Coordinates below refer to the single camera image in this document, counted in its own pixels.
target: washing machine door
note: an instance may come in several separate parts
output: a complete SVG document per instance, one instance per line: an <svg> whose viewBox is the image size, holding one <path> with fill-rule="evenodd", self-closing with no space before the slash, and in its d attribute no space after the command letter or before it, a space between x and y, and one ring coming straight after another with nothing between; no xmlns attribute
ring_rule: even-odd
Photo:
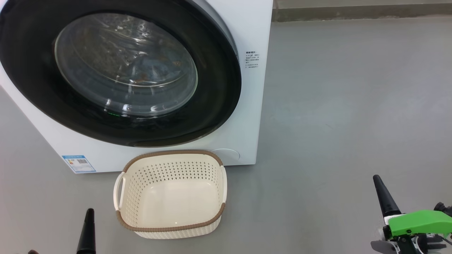
<svg viewBox="0 0 452 254"><path fill-rule="evenodd" d="M187 0L9 0L0 61L64 126L119 145L170 146L234 111L241 75L227 35Z"/></svg>

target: washing machine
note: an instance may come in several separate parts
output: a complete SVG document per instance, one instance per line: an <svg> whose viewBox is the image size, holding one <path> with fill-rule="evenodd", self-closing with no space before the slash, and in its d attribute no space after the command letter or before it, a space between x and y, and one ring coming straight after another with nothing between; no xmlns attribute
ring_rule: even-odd
<svg viewBox="0 0 452 254"><path fill-rule="evenodd" d="M75 173L167 150L256 162L272 0L0 6L0 84Z"/></svg>

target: wall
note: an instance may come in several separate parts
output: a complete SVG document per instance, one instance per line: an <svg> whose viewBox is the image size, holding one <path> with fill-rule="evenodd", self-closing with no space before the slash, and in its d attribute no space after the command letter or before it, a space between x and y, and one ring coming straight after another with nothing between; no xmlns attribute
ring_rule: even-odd
<svg viewBox="0 0 452 254"><path fill-rule="evenodd" d="M274 0L274 8L310 8L360 5L407 5L452 3L452 0Z"/></svg>

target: glass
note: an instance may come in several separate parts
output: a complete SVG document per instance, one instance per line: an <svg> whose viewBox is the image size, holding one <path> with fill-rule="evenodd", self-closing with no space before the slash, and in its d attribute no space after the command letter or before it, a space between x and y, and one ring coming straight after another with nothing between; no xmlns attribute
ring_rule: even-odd
<svg viewBox="0 0 452 254"><path fill-rule="evenodd" d="M55 59L77 92L122 116L156 117L177 110L198 84L193 58L176 38L123 14L73 21L58 35Z"/></svg>

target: empty basket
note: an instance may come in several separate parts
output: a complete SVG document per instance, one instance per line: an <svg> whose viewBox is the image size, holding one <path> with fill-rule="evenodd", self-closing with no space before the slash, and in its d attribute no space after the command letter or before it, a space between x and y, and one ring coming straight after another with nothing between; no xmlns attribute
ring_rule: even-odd
<svg viewBox="0 0 452 254"><path fill-rule="evenodd" d="M214 231L226 193L226 171L215 154L165 151L132 159L116 179L113 202L125 228L145 238L175 239Z"/></svg>

